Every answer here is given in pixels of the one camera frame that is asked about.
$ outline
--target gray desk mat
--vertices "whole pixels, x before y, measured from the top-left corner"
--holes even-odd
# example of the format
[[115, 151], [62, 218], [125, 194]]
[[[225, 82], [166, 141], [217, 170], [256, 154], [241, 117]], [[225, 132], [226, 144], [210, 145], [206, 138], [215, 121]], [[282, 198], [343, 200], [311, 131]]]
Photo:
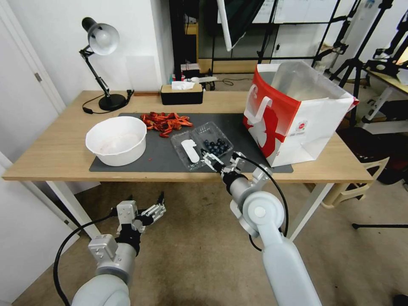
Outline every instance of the gray desk mat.
[[[121, 113], [119, 116], [133, 116], [140, 118], [140, 113]], [[223, 131], [225, 136], [232, 142], [234, 149], [224, 155], [221, 160], [225, 164], [230, 164], [230, 158], [233, 151], [239, 151], [245, 154], [249, 159], [268, 165], [261, 150], [256, 145], [254, 139], [248, 130], [242, 124], [243, 114], [241, 113], [194, 113], [180, 114], [190, 117], [194, 127], [183, 127], [181, 130], [174, 130], [170, 137], [178, 133], [183, 133], [189, 129], [194, 129], [206, 122], [214, 122]], [[246, 163], [243, 172], [252, 172], [255, 169], [250, 163]], [[170, 138], [159, 137], [159, 132], [154, 130], [147, 131], [146, 150], [143, 155], [131, 164], [119, 167], [112, 167], [102, 163], [99, 158], [95, 158], [91, 167], [91, 172], [188, 172], [176, 153]], [[276, 173], [291, 173], [291, 165], [275, 167], [272, 169]], [[212, 172], [209, 167], [201, 167], [193, 172]]]

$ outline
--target red and white bag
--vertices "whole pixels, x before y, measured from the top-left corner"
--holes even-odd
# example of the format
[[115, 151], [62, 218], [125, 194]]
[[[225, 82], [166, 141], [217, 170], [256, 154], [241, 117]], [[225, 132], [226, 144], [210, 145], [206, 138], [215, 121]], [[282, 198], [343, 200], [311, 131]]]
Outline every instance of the red and white bag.
[[358, 100], [304, 62], [260, 64], [244, 124], [271, 167], [312, 161]]

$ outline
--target desk lamp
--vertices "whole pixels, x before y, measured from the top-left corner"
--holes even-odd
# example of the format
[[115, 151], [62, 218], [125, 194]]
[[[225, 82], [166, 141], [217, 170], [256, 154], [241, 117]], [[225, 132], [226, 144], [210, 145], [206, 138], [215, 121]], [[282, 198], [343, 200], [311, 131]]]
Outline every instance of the desk lamp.
[[99, 100], [99, 107], [104, 111], [114, 111], [124, 107], [127, 104], [126, 98], [120, 94], [109, 93], [108, 85], [96, 74], [88, 59], [88, 57], [94, 53], [108, 55], [115, 51], [119, 44], [118, 31], [106, 23], [96, 23], [96, 21], [90, 17], [85, 17], [82, 20], [82, 27], [88, 33], [88, 45], [80, 50], [79, 53], [105, 93], [105, 96]]

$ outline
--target lamp shade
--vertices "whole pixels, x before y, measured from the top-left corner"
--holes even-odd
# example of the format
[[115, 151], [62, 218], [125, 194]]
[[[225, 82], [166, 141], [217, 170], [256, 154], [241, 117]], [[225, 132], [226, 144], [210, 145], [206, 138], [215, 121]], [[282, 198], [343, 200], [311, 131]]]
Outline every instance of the lamp shade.
[[119, 33], [111, 25], [96, 23], [92, 18], [85, 17], [82, 20], [82, 27], [88, 32], [88, 43], [94, 53], [108, 55], [117, 48]]

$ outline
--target lamp cord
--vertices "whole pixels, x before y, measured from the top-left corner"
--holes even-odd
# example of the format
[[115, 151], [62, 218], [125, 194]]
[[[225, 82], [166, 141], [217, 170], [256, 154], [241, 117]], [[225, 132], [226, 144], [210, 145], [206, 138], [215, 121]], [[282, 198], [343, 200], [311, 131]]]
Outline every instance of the lamp cord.
[[[132, 95], [133, 95], [134, 92], [135, 92], [134, 90], [130, 90], [130, 89], [127, 90], [127, 99], [126, 99], [125, 105], [123, 105], [123, 106], [128, 105], [128, 103], [129, 103], [129, 101], [130, 101], [130, 98], [132, 97]], [[95, 111], [93, 111], [92, 109], [85, 107], [85, 105], [87, 105], [89, 102], [92, 102], [93, 100], [96, 100], [97, 98], [100, 98], [100, 97], [102, 97], [102, 96], [104, 96], [104, 95], [105, 95], [105, 94], [101, 94], [100, 96], [97, 96], [97, 97], [95, 97], [95, 98], [93, 98], [93, 99], [90, 99], [90, 100], [84, 102], [84, 103], [82, 104], [82, 110], [83, 110], [85, 113], [88, 113], [88, 114], [91, 114], [91, 115], [94, 114], [94, 113], [104, 114], [104, 113], [111, 113], [111, 112], [113, 112], [113, 111], [116, 111], [116, 110], [108, 110], [108, 111], [106, 111], [106, 112], [95, 112]]]

